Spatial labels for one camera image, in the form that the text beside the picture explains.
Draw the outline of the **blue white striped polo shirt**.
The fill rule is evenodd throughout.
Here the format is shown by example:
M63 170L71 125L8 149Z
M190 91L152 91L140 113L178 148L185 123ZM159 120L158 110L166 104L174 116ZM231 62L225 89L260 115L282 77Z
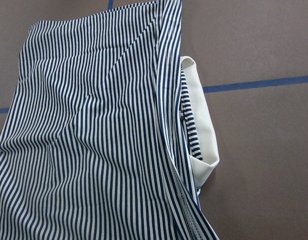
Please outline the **blue white striped polo shirt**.
M29 28L0 134L0 240L215 240L218 162L178 0Z

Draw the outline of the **brown paper table cover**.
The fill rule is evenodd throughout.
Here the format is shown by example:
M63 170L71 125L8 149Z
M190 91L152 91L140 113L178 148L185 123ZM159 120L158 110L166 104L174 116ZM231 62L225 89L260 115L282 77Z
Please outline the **brown paper table cover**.
M222 240L308 240L308 0L185 0L220 162L200 190Z

